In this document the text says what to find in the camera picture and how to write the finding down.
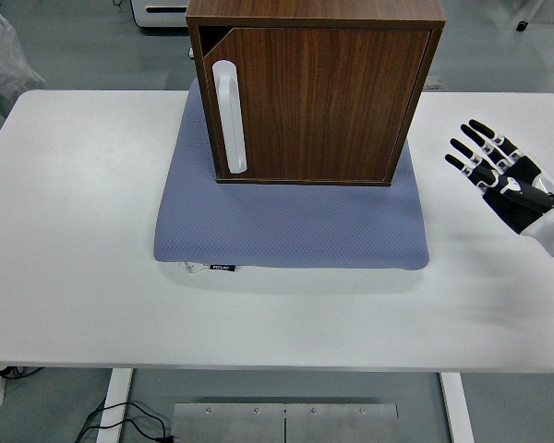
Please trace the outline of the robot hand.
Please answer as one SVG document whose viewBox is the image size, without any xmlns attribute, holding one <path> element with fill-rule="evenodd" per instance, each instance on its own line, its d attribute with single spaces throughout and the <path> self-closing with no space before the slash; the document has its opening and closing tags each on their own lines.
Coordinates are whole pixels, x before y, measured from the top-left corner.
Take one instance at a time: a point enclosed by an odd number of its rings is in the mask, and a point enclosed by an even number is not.
<svg viewBox="0 0 554 443">
<path fill-rule="evenodd" d="M 482 151 L 453 138 L 451 145 L 467 159 L 445 160 L 481 193 L 483 200 L 514 232 L 528 236 L 554 258 L 554 180 L 502 134 L 472 119 L 463 133 Z"/>
</svg>

